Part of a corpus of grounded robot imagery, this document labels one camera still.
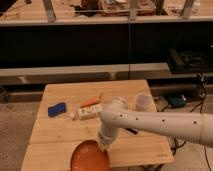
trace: orange carrot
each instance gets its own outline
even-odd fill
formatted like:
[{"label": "orange carrot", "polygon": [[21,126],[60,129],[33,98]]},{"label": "orange carrot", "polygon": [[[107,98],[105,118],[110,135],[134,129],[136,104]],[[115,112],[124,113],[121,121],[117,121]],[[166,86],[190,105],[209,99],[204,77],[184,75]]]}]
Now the orange carrot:
[{"label": "orange carrot", "polygon": [[95,104],[100,103],[100,101],[101,101],[101,96],[102,96],[102,94],[101,94],[100,96],[95,96],[95,97],[93,97],[93,98],[91,98],[91,99],[86,100],[85,102],[83,102],[83,103],[80,105],[80,108],[83,108],[83,107],[87,107],[87,106],[91,106],[91,105],[95,105]]}]

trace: sponge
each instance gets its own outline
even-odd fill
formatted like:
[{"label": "sponge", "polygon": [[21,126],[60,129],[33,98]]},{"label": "sponge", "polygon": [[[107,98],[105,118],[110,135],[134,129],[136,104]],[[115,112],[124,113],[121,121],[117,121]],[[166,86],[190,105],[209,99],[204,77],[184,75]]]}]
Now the sponge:
[{"label": "sponge", "polygon": [[48,116],[49,117],[54,117],[58,114],[66,113],[66,112],[67,112],[67,108],[66,108],[66,104],[64,102],[48,107]]}]

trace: concrete floor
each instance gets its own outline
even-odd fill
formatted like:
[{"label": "concrete floor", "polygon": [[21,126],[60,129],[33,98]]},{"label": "concrete floor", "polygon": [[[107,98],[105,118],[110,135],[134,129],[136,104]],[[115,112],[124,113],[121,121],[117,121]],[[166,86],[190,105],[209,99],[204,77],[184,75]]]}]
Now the concrete floor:
[{"label": "concrete floor", "polygon": [[[186,107],[176,111],[188,112],[196,104],[187,104]],[[164,99],[156,102],[159,109],[165,105]],[[38,107],[39,102],[0,104],[0,171],[20,170]],[[207,96],[204,112],[213,113],[213,95]],[[207,148],[207,153],[213,168],[213,149]],[[141,167],[112,169],[112,171],[140,170],[143,169]],[[174,163],[163,166],[162,171],[208,171],[203,146],[187,143],[178,150]]]}]

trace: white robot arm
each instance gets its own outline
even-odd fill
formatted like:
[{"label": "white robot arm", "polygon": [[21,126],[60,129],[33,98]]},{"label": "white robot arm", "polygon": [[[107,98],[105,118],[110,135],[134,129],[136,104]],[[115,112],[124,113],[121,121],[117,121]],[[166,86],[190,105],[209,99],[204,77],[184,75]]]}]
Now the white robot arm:
[{"label": "white robot arm", "polygon": [[121,97],[100,115],[98,143],[106,149],[117,138],[119,128],[135,128],[213,147],[213,115],[200,113],[136,112],[127,109]]}]

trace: wooden table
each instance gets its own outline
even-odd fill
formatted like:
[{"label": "wooden table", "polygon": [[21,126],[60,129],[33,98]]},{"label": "wooden table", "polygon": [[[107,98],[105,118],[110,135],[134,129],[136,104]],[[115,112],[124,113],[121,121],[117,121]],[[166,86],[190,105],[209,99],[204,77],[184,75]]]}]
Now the wooden table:
[{"label": "wooden table", "polygon": [[[27,147],[22,171],[68,171],[73,150],[82,141],[96,139],[99,118],[73,121],[69,113],[78,109],[85,99],[103,93],[101,103],[108,104],[122,96],[134,109],[137,93],[150,94],[145,80],[109,81],[47,85]],[[66,102],[67,113],[49,118],[48,106]],[[156,111],[154,102],[148,111]],[[133,135],[124,129],[108,150],[111,167],[150,165],[173,162],[167,137],[147,132]]]},{"label": "wooden table", "polygon": [[[179,15],[173,13],[171,9],[168,8],[169,4],[180,4],[184,6],[186,0],[165,0],[164,9],[169,16]],[[200,0],[200,6],[196,13],[192,13],[192,16],[212,16],[213,15],[213,0]]]}]

